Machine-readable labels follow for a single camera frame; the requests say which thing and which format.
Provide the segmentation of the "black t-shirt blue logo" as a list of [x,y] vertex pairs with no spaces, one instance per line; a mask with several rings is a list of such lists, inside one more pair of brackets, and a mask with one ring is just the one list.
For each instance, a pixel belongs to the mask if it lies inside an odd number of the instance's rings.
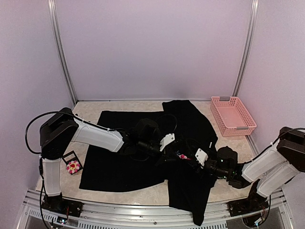
[[[158,121],[162,131],[183,136],[193,150],[211,150],[216,155],[217,135],[210,121],[188,100],[173,100],[162,104],[158,112],[103,111],[98,125],[110,128],[133,128],[140,119]],[[156,159],[137,153],[121,156],[106,149],[89,146],[81,175],[80,189],[127,192],[168,183],[169,205],[192,213],[194,224],[200,226],[210,190],[215,178],[197,173],[186,160],[156,164]]]

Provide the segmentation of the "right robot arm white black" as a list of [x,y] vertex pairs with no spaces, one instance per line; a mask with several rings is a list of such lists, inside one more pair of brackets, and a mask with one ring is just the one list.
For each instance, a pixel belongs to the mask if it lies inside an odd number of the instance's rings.
[[192,166],[197,172],[226,180],[236,189],[251,187],[248,197],[228,202],[230,216],[270,209],[271,194],[305,171],[305,129],[281,128],[269,146],[244,163],[238,163],[237,153],[227,146],[216,152],[215,159],[197,149]]

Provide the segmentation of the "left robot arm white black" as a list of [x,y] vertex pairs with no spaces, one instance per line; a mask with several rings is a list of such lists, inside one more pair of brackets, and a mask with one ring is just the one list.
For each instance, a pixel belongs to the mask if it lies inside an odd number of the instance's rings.
[[96,146],[122,156],[136,152],[148,156],[165,156],[166,147],[173,143],[173,133],[161,135],[158,124],[148,118],[140,119],[136,127],[106,128],[74,115],[70,108],[51,112],[52,117],[40,127],[40,175],[45,192],[41,209],[67,217],[80,217],[83,203],[63,198],[60,167],[64,153],[72,142]]

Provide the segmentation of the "pink plastic basket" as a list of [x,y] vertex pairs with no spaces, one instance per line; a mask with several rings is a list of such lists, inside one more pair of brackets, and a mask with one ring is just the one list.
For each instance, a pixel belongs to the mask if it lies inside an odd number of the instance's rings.
[[213,96],[210,109],[224,137],[250,135],[257,127],[238,97]]

